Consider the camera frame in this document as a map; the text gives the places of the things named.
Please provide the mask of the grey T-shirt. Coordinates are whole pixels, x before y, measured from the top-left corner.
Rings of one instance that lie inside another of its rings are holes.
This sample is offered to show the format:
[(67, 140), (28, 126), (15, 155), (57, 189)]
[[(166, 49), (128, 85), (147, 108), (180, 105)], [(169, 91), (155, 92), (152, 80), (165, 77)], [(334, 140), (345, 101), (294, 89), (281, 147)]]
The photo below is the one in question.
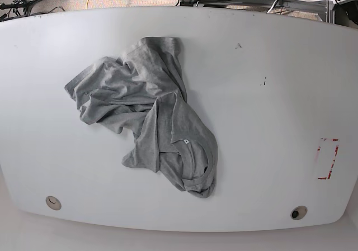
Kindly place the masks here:
[(65, 85), (79, 117), (119, 134), (133, 133), (129, 168), (162, 173), (180, 191), (211, 196), (218, 145), (187, 102), (176, 37), (144, 37), (119, 58), (104, 57)]

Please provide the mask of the red tape rectangle marking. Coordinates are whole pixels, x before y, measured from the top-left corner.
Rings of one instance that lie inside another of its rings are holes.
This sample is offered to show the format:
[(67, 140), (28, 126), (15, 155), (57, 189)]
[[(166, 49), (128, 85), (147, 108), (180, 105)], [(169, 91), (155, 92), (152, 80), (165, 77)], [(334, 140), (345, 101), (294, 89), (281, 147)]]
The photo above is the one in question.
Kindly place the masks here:
[(328, 180), (331, 178), (336, 161), (340, 141), (338, 139), (321, 138), (315, 156), (315, 178)]

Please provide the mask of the left table grommet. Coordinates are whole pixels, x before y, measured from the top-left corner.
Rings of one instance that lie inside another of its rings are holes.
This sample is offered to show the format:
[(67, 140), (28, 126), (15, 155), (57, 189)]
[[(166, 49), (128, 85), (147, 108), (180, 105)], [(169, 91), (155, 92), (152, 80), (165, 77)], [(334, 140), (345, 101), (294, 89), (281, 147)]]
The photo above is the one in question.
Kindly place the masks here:
[(45, 202), (52, 210), (59, 211), (62, 208), (61, 202), (56, 197), (48, 196), (45, 199)]

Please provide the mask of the table grommet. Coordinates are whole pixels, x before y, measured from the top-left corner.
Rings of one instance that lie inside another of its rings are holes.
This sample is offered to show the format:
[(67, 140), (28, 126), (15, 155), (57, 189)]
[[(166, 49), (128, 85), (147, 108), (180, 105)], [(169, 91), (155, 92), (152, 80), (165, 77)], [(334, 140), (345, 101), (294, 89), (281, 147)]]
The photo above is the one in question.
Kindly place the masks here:
[(308, 209), (306, 206), (298, 206), (292, 210), (290, 217), (293, 220), (301, 220), (302, 218), (305, 217), (307, 212), (308, 212)]
[(56, 197), (48, 196), (45, 199), (45, 202), (52, 210), (59, 211), (62, 208), (61, 202)]

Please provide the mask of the right table grommet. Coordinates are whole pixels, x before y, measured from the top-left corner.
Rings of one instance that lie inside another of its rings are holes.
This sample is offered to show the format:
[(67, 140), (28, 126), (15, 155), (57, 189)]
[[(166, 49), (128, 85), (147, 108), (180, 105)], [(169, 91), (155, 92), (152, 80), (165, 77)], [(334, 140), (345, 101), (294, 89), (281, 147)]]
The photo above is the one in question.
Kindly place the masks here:
[(305, 217), (307, 212), (308, 212), (308, 209), (306, 206), (298, 206), (292, 210), (290, 217), (293, 220), (301, 220), (302, 218)]

